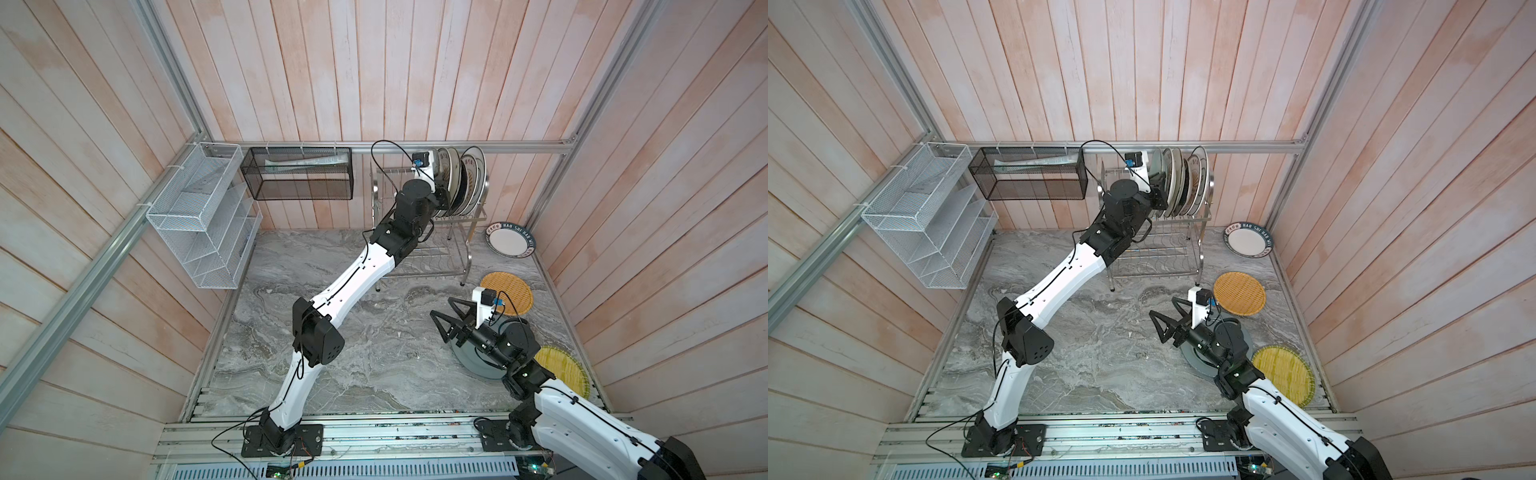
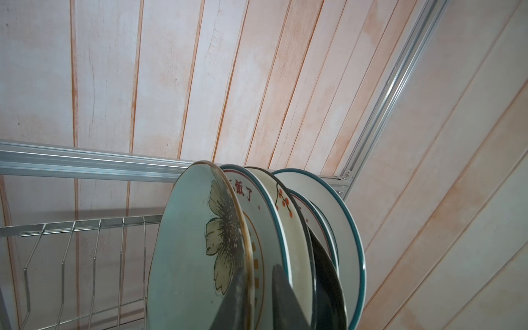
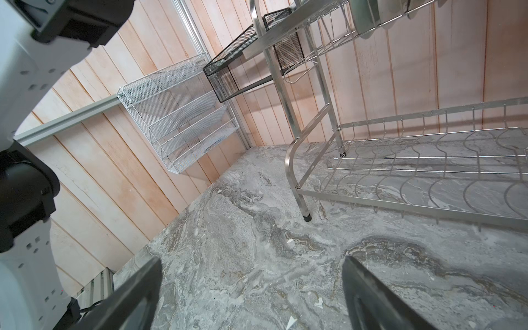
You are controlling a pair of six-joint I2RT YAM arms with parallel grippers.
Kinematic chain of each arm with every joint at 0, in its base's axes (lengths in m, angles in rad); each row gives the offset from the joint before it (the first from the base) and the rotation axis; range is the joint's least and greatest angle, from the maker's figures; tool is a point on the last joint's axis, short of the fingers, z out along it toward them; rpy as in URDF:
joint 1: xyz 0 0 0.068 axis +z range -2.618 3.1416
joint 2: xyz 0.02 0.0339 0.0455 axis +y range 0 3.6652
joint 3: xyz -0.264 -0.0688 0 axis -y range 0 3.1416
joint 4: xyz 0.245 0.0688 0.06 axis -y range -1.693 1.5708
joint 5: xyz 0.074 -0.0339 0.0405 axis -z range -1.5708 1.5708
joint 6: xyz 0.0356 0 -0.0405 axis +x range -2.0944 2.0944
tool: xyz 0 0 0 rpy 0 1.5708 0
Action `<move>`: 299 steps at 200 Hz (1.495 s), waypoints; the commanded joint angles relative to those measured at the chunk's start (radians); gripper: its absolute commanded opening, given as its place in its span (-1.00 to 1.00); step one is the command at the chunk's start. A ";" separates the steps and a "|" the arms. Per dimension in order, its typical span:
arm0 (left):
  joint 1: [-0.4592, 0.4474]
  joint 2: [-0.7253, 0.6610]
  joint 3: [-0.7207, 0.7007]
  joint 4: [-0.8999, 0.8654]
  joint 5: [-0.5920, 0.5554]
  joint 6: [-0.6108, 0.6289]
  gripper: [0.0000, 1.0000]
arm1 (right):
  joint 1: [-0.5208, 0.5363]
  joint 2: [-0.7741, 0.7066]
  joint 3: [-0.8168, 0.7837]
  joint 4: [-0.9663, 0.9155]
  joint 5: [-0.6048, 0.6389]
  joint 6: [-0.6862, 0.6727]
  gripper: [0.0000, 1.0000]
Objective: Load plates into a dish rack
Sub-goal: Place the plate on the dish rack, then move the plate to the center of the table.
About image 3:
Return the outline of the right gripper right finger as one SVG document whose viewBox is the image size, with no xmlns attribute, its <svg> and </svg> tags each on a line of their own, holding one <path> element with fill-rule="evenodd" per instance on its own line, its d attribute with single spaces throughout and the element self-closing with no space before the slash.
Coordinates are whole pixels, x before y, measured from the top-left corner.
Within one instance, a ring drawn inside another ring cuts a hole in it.
<svg viewBox="0 0 528 330">
<path fill-rule="evenodd" d="M 353 329 L 434 329 L 360 261 L 346 256 L 342 287 Z"/>
</svg>

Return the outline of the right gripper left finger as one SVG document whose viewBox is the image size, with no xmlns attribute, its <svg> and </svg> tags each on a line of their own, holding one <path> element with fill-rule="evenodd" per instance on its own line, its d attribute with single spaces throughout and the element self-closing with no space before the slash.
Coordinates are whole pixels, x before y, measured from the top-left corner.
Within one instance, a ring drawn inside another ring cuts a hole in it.
<svg viewBox="0 0 528 330">
<path fill-rule="evenodd" d="M 72 329 L 150 329 L 158 308 L 162 261 L 152 258 Z"/>
</svg>

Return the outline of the stainless steel dish rack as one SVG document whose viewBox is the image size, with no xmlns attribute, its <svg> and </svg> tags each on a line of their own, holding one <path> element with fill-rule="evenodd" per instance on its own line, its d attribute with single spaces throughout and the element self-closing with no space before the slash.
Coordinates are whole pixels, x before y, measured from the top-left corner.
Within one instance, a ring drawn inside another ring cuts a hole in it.
<svg viewBox="0 0 528 330">
<path fill-rule="evenodd" d="M 408 1 L 363 39 L 349 1 L 295 1 L 256 30 L 309 198 L 527 228 L 527 2 Z"/>
</svg>

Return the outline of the light green flower plate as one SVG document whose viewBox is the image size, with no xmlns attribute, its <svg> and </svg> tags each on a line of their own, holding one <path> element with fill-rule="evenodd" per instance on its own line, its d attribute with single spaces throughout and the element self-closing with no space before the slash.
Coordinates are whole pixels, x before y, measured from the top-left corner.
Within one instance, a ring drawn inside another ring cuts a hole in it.
<svg viewBox="0 0 528 330">
<path fill-rule="evenodd" d="M 380 24 L 380 13 L 377 0 L 350 0 L 353 23 L 363 39 L 373 34 L 375 26 Z"/>
</svg>

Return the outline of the sunburst plate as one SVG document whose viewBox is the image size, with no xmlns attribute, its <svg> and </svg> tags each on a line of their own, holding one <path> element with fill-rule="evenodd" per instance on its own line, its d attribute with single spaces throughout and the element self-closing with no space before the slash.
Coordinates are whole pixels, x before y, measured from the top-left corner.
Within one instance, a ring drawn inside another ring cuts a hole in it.
<svg viewBox="0 0 528 330">
<path fill-rule="evenodd" d="M 404 13 L 408 8 L 408 0 L 378 0 L 379 19 L 385 23 Z"/>
</svg>

